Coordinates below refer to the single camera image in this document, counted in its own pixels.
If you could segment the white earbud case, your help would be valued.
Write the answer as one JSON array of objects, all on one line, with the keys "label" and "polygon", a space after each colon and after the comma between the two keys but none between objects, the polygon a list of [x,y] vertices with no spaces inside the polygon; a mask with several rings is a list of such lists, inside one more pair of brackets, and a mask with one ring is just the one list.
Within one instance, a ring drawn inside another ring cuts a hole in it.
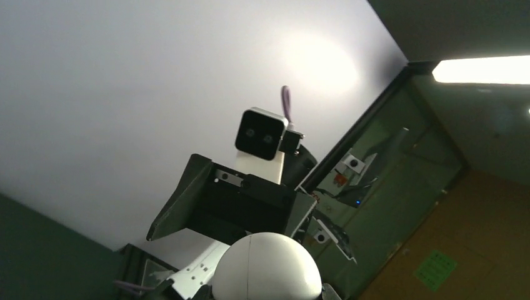
[{"label": "white earbud case", "polygon": [[298,242],[260,232],[236,241],[222,255],[210,281],[214,299],[318,299],[318,266]]}]

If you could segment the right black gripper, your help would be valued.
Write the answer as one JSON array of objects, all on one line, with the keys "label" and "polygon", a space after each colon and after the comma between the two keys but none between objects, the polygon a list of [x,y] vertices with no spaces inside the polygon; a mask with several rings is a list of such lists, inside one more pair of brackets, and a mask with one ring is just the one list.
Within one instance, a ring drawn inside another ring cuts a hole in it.
[{"label": "right black gripper", "polygon": [[279,233],[300,240],[317,205],[297,186],[316,165],[312,154],[296,158],[297,183],[274,184],[192,154],[175,191],[146,235],[155,241],[189,229],[231,245],[253,233]]}]

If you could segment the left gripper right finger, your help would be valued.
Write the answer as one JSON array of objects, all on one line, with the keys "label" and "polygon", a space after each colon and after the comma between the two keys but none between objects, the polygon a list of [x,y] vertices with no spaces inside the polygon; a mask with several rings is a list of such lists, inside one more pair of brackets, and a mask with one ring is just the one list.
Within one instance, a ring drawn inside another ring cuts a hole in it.
[{"label": "left gripper right finger", "polygon": [[342,298],[330,284],[323,283],[320,300],[342,300]]}]

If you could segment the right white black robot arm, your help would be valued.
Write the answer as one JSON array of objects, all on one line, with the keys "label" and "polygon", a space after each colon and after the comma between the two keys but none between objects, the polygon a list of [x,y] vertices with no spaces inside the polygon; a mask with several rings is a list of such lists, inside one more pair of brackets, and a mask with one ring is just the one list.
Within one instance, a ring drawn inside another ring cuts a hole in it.
[{"label": "right white black robot arm", "polygon": [[183,229],[212,239],[148,299],[318,299],[319,269],[294,239],[295,203],[282,184],[284,153],[272,160],[238,152],[235,168],[190,156],[173,194],[149,228],[148,241]]}]

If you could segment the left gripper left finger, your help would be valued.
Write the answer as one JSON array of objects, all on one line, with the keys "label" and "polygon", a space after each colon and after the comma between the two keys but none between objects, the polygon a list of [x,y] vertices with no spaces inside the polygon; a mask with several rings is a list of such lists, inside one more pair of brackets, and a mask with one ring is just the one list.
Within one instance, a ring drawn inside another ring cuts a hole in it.
[{"label": "left gripper left finger", "polygon": [[212,286],[202,285],[196,292],[196,294],[191,298],[192,300],[214,300],[212,294]]}]

